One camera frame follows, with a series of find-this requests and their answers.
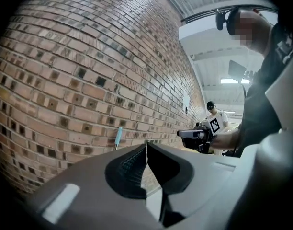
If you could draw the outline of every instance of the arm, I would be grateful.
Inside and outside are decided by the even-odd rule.
[[[222,120],[223,120],[223,126],[224,126],[224,129],[222,130],[222,132],[226,132],[228,130],[228,117],[225,112],[222,112]]]
[[[239,129],[234,129],[230,132],[218,134],[210,144],[213,149],[233,150],[236,146],[240,135]]]

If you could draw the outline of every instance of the ceiling beam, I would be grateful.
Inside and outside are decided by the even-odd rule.
[[[199,54],[190,55],[193,61],[203,60],[203,59],[210,59],[210,58],[217,58],[217,57],[224,57],[224,56],[243,56],[248,53],[248,49],[245,47],[234,47],[234,48],[226,48],[226,49],[219,49],[214,51],[203,52]],[[258,53],[252,51],[250,52],[250,56],[259,56]]]
[[[244,84],[243,85],[248,91],[250,84]],[[227,83],[227,84],[218,84],[218,85],[213,85],[213,86],[202,86],[204,91],[222,91],[222,90],[241,90],[242,87],[238,84],[235,83]]]
[[[239,106],[243,106],[244,105],[244,101],[240,101],[240,102],[233,102],[230,100],[217,100],[217,99],[211,99],[211,100],[207,100],[207,101],[213,101],[214,103],[216,103],[216,105],[239,105]]]

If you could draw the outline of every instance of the ceiling light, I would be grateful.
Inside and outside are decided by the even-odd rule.
[[[241,80],[241,83],[243,83],[243,84],[250,84],[250,80],[243,79],[243,80]]]
[[[221,79],[221,83],[238,83],[235,79]]]
[[[221,83],[238,83],[238,81],[236,81],[235,79],[221,79]],[[243,79],[241,81],[241,83],[243,83],[243,84],[249,84],[250,83],[250,80]]]

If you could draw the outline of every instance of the hand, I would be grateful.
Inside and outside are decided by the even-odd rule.
[[[213,139],[210,147],[213,149],[232,150],[236,146],[239,135],[239,129],[234,129],[226,133],[220,133]]]

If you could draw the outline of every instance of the black cap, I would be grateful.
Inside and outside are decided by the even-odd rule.
[[[208,110],[208,111],[213,110],[214,105],[215,105],[215,103],[212,102],[212,101],[207,102],[207,105],[206,105],[207,110]]]

